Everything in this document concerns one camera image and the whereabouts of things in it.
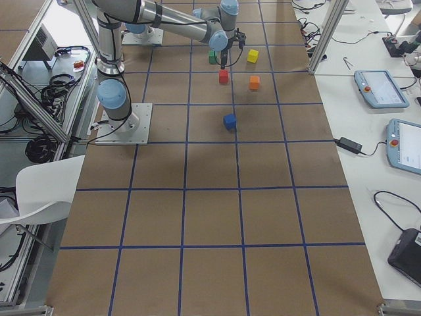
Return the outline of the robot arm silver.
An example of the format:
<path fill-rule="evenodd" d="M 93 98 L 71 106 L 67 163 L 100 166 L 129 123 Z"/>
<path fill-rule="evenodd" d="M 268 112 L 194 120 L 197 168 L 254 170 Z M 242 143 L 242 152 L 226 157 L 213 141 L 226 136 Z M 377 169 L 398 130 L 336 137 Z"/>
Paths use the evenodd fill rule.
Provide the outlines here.
<path fill-rule="evenodd" d="M 152 36 L 155 30 L 146 24 L 129 24 L 125 23 L 126 30 L 135 36 L 148 37 Z"/>
<path fill-rule="evenodd" d="M 153 1 L 94 1 L 93 4 L 99 27 L 97 97 L 112 132 L 131 131 L 139 123 L 124 79 L 121 27 L 125 26 L 133 34 L 166 30 L 205 43 L 219 53 L 220 68 L 226 68 L 232 45 L 237 43 L 242 49 L 246 42 L 246 35 L 236 26 L 237 1 L 221 1 L 216 7 L 195 9 L 192 14 Z"/>

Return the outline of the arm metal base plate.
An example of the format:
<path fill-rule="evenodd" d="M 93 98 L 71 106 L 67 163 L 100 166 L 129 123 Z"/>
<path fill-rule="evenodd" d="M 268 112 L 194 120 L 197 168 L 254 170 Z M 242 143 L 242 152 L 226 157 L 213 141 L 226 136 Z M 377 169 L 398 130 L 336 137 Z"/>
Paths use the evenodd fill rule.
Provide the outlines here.
<path fill-rule="evenodd" d="M 102 120 L 105 124 L 98 127 L 95 145 L 147 145 L 149 140 L 149 129 L 153 112 L 152 103 L 132 103 L 132 114 L 120 128 L 120 124 L 111 121 L 109 124 L 108 115 L 102 113 Z"/>
<path fill-rule="evenodd" d="M 164 31 L 152 29 L 141 34 L 125 32 L 122 38 L 122 45 L 125 46 L 155 46 L 162 45 Z"/>

